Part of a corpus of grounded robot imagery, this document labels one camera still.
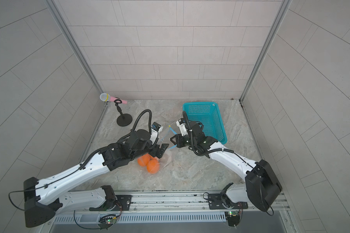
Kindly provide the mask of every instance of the metal vent grate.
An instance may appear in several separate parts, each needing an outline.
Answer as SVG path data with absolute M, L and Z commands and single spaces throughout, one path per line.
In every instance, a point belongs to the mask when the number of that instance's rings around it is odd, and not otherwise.
M 122 214 L 118 223 L 173 223 L 173 222 L 224 222 L 224 213 L 127 213 Z
M 80 216 L 75 216 L 75 220 L 79 222 Z M 74 216 L 69 216 L 68 214 L 63 214 L 59 217 L 54 218 L 55 223 L 73 223 L 74 222 Z
M 96 224 L 107 214 L 76 214 L 79 224 Z M 225 222 L 224 212 L 124 213 L 117 223 Z M 54 224 L 75 224 L 73 214 L 60 214 Z

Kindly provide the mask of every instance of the plastic basket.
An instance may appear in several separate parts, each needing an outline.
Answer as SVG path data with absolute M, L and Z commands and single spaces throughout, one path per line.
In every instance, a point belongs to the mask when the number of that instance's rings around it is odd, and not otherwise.
M 215 102 L 191 102 L 183 104 L 188 119 L 201 122 L 206 136 L 216 138 L 222 144 L 227 143 L 222 116 Z

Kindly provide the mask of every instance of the black round stand base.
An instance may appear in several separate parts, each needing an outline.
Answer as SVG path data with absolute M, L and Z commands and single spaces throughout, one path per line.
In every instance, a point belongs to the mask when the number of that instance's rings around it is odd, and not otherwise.
M 117 124 L 118 124 L 119 126 L 127 126 L 127 125 L 131 124 L 131 122 L 132 122 L 132 116 L 131 116 L 130 114 L 128 114 L 128 113 L 123 114 L 123 116 L 119 116 L 119 117 L 117 118 Z

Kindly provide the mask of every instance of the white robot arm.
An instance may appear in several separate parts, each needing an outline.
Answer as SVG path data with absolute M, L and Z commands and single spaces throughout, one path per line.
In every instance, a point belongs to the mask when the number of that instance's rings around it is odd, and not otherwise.
M 136 131 L 138 121 L 146 112 L 150 115 L 149 131 Z M 171 141 L 179 148 L 188 146 L 198 156 L 219 161 L 245 179 L 245 184 L 230 183 L 222 190 L 221 201 L 224 206 L 228 208 L 238 202 L 250 201 L 266 212 L 282 190 L 271 166 L 264 160 L 258 163 L 236 154 L 215 138 L 205 136 L 197 122 L 188 120 L 185 111 L 183 117 L 177 122 L 181 133 L 172 137 Z M 45 179 L 32 177 L 25 180 L 23 192 L 26 226 L 39 226 L 56 214 L 80 208 L 89 208 L 90 211 L 113 209 L 117 205 L 117 198 L 111 186 L 88 191 L 69 190 L 91 178 L 127 165 L 146 153 L 161 158 L 169 145 L 164 143 L 160 147 L 157 144 L 162 126 L 156 122 L 151 124 L 150 119 L 151 111 L 146 109 L 138 116 L 129 134 L 116 143 L 92 152 L 82 164 Z

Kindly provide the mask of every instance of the white tiled wall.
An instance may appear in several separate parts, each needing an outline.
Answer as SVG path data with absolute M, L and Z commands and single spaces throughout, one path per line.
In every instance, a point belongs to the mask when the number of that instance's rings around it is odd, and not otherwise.
M 113 96 L 230 99 L 241 96 L 281 1 L 55 3 Z
M 8 193 L 78 163 L 98 99 L 44 2 L 0 0 L 0 232 L 29 232 Z M 23 193 L 12 199 L 23 208 Z
M 350 0 L 292 1 L 244 107 L 301 232 L 350 232 Z

